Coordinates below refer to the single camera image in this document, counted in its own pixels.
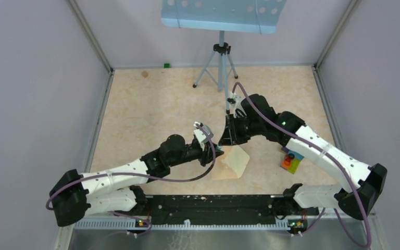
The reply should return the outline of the cream letter paper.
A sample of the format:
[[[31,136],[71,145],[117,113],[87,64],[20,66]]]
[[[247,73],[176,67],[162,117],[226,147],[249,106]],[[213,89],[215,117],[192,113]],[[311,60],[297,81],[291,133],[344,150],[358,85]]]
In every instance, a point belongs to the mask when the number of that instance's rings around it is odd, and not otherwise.
[[[222,150],[224,154],[221,163],[225,169],[225,179],[239,179],[248,165],[249,154],[240,146],[224,146]]]

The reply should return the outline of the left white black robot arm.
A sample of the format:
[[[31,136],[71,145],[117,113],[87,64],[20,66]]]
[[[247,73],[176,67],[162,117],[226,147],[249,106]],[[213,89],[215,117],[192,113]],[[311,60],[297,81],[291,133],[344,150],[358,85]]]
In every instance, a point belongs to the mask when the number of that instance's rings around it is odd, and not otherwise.
[[[224,152],[215,143],[173,134],[160,147],[140,158],[108,170],[78,173],[71,169],[63,174],[49,192],[46,209],[54,212],[60,227],[74,224],[84,217],[113,211],[130,211],[140,215],[146,209],[141,184],[166,181],[170,168],[198,160],[201,166],[213,166]]]

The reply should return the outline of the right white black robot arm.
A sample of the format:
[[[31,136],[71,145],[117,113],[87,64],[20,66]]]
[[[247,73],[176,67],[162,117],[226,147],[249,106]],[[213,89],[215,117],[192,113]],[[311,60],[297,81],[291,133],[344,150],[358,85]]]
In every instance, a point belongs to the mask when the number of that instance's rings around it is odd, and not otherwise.
[[[242,98],[233,94],[227,99],[228,111],[220,146],[247,143],[263,136],[279,143],[295,156],[301,155],[337,181],[336,184],[294,184],[283,192],[284,207],[298,215],[309,207],[339,209],[350,217],[363,220],[381,195],[388,170],[381,164],[369,165],[348,156],[320,137],[305,121],[290,111],[275,112],[264,96]]]

